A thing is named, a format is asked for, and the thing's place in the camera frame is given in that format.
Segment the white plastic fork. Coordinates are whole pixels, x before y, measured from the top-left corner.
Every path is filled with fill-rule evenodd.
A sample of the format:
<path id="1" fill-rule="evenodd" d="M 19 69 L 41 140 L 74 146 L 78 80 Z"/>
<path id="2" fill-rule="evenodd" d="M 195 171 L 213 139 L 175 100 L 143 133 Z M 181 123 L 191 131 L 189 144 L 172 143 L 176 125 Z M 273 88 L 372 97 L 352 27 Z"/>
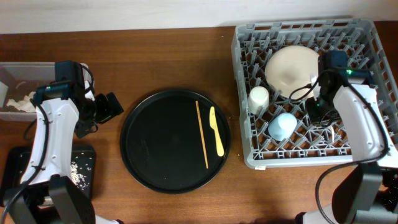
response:
<path id="1" fill-rule="evenodd" d="M 328 130 L 331 133 L 331 143 L 335 142 L 335 131 L 332 125 L 329 125 Z"/>

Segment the blue cup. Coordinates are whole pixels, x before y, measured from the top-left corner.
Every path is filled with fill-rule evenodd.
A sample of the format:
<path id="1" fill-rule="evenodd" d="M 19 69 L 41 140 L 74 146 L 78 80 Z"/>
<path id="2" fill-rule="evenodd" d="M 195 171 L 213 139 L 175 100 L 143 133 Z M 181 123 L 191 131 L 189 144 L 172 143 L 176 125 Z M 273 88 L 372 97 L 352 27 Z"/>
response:
<path id="1" fill-rule="evenodd" d="M 290 113 L 281 113 L 273 119 L 268 128 L 269 135 L 276 141 L 289 138 L 297 125 L 297 119 Z"/>

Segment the beige plate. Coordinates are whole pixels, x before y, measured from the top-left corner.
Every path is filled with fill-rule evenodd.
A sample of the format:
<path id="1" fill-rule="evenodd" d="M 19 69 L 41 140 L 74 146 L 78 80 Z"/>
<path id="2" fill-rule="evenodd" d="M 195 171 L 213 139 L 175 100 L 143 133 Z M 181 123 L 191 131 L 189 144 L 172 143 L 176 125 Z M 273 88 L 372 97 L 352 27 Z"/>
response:
<path id="1" fill-rule="evenodd" d="M 275 52 L 266 63 L 268 85 L 285 98 L 297 99 L 307 91 L 302 87 L 313 85 L 318 78 L 318 59 L 314 50 L 293 45 Z"/>

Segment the white cup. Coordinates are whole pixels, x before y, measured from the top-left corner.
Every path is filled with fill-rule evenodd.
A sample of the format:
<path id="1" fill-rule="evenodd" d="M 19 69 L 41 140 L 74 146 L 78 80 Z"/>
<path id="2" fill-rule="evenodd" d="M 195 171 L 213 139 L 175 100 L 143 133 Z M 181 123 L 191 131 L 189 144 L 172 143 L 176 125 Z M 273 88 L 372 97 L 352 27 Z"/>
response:
<path id="1" fill-rule="evenodd" d="M 269 92 L 263 86 L 254 87 L 248 97 L 248 110 L 252 114 L 259 114 L 269 106 Z"/>

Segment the large white tissue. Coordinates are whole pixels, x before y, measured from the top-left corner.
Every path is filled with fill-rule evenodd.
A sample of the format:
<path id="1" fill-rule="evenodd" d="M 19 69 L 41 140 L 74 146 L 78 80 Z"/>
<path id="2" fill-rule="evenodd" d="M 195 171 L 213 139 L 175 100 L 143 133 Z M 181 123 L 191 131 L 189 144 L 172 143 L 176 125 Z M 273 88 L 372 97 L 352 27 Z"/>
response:
<path id="1" fill-rule="evenodd" d="M 34 113 L 35 112 L 35 107 L 34 105 L 30 102 L 33 99 L 35 92 L 32 91 L 28 95 L 26 95 L 22 100 L 15 101 L 13 99 L 10 99 L 6 106 L 14 107 L 15 109 L 27 113 Z"/>

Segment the rice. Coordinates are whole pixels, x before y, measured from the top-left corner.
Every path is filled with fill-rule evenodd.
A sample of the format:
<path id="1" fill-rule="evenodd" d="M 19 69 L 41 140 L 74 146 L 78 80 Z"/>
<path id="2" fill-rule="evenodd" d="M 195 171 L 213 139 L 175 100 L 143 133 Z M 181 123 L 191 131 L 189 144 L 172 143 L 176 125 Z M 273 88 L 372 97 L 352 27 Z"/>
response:
<path id="1" fill-rule="evenodd" d="M 81 190 L 86 190 L 91 185 L 91 172 L 93 171 L 93 157 L 87 152 L 73 152 L 71 159 L 71 177 L 73 183 Z"/>

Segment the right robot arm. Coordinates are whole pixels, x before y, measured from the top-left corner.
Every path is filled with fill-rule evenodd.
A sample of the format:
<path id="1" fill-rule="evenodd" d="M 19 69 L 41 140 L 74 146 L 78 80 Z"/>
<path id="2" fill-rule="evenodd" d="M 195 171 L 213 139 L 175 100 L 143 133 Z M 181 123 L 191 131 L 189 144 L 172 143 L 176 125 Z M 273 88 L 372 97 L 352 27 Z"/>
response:
<path id="1" fill-rule="evenodd" d="M 326 170 L 315 194 L 328 174 L 354 169 L 335 189 L 330 205 L 299 213 L 295 222 L 397 223 L 397 149 L 379 111 L 371 72 L 350 68 L 349 57 L 340 50 L 321 56 L 318 69 L 317 80 L 306 87 L 319 91 L 306 98 L 305 108 L 315 125 L 343 122 L 353 160 Z"/>

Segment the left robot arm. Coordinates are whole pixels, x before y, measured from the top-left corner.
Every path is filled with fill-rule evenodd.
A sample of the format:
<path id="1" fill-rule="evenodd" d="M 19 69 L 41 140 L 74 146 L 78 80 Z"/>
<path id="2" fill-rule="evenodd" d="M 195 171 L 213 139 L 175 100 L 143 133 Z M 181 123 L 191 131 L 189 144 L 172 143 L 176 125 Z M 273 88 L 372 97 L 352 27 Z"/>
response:
<path id="1" fill-rule="evenodd" d="M 110 223 L 72 181 L 72 144 L 124 110 L 114 93 L 95 93 L 95 79 L 85 77 L 90 69 L 81 63 L 57 62 L 54 72 L 55 80 L 30 99 L 36 111 L 32 152 L 19 186 L 6 191 L 1 221 Z"/>

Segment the grey dishwasher rack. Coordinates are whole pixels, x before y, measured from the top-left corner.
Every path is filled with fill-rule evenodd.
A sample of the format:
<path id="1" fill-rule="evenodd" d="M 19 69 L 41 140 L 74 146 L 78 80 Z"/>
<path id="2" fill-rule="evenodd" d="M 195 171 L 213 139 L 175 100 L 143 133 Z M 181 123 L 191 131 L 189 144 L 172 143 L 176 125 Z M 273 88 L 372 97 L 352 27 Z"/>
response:
<path id="1" fill-rule="evenodd" d="M 267 87 L 266 63 L 290 45 L 310 48 L 323 55 L 344 51 L 350 68 L 368 69 L 376 84 L 379 109 L 389 135 L 397 141 L 397 85 L 376 26 L 366 19 L 263 22 L 237 26 L 231 43 L 233 70 L 238 87 L 243 160 L 251 169 L 321 166 L 349 162 L 351 151 L 345 127 L 334 121 L 335 142 L 328 127 L 313 125 L 305 103 L 271 90 L 267 109 L 248 110 L 248 96 L 256 86 Z M 268 132 L 270 122 L 290 113 L 297 125 L 289 138 L 276 141 Z"/>

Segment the round black serving tray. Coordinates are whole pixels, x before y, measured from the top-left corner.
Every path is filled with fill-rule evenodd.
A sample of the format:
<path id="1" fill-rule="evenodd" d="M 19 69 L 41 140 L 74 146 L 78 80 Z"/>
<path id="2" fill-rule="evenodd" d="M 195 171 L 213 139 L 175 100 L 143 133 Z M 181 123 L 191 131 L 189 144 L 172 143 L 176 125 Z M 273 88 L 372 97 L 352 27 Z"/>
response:
<path id="1" fill-rule="evenodd" d="M 209 169 L 206 169 L 195 101 L 198 101 Z M 210 127 L 215 107 L 224 156 L 216 152 Z M 221 108 L 192 90 L 171 89 L 142 100 L 127 116 L 120 139 L 121 156 L 143 186 L 165 194 L 183 194 L 211 181 L 225 164 L 231 131 Z"/>

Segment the clear plastic bin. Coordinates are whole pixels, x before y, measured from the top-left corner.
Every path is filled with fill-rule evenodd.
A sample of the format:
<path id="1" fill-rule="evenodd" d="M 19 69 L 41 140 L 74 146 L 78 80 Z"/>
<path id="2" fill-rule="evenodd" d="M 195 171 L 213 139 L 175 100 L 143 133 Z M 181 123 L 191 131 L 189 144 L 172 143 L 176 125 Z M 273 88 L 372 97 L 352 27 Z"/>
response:
<path id="1" fill-rule="evenodd" d="M 1 119 L 4 121 L 31 122 L 38 115 L 19 111 L 14 107 L 6 106 L 10 99 L 22 100 L 34 91 L 38 104 L 48 100 L 61 98 L 71 99 L 79 109 L 86 100 L 94 101 L 93 77 L 84 63 L 72 60 L 61 62 L 2 62 L 1 82 L 9 87 L 4 106 L 1 108 Z"/>

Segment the black rectangular tray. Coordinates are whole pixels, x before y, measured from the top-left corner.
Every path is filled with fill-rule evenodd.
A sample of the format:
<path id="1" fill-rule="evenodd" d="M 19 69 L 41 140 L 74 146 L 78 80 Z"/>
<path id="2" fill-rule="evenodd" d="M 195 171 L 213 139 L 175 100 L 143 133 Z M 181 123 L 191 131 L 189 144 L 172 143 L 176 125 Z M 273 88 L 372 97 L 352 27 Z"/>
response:
<path id="1" fill-rule="evenodd" d="M 4 207 L 6 190 L 17 187 L 27 168 L 32 148 L 20 146 L 13 148 L 7 157 L 2 172 L 1 206 Z M 96 153 L 90 145 L 73 145 L 71 156 L 71 176 L 73 183 L 89 198 L 92 196 L 92 182 L 95 174 Z"/>

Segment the white label on bin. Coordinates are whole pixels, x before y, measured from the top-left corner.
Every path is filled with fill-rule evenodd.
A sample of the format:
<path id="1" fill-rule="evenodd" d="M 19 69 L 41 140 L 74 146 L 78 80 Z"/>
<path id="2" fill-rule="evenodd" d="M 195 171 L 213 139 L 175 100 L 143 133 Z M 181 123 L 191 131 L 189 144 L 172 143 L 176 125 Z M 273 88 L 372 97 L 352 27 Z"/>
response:
<path id="1" fill-rule="evenodd" d="M 7 91 L 9 87 L 5 85 L 3 82 L 0 82 L 0 107 L 4 106 L 4 102 L 6 100 Z"/>

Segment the wooden chopstick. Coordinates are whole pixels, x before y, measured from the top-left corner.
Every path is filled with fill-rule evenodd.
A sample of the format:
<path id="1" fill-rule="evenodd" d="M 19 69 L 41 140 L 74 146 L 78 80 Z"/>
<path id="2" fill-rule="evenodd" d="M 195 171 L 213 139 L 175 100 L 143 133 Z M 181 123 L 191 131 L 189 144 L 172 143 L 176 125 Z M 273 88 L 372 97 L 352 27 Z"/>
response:
<path id="1" fill-rule="evenodd" d="M 198 118 L 198 125 L 199 125 L 199 129 L 200 129 L 201 144 L 202 144 L 202 148 L 203 148 L 205 166 L 206 166 L 206 169 L 209 169 L 208 158 L 207 158 L 207 153 L 206 153 L 206 144 L 205 144 L 205 138 L 204 138 L 204 133 L 203 133 L 203 126 L 202 126 L 202 122 L 201 122 L 200 107 L 199 107 L 199 103 L 197 100 L 195 101 L 195 106 L 196 106 L 196 110 L 197 110 L 197 118 Z"/>

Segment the yellow plastic knife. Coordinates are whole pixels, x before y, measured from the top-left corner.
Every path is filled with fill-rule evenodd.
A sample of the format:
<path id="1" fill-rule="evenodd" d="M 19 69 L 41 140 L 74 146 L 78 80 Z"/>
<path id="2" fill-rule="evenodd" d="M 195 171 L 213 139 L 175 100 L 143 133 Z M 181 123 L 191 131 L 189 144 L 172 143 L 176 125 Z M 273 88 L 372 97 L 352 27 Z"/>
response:
<path id="1" fill-rule="evenodd" d="M 223 143 L 221 142 L 220 133 L 218 131 L 218 125 L 217 125 L 216 113 L 215 113 L 214 106 L 212 106 L 210 108 L 209 122 L 210 122 L 210 127 L 214 131 L 214 135 L 215 135 L 215 144 L 216 144 L 217 155 L 219 157 L 223 157 L 224 156 L 224 147 L 223 147 Z"/>

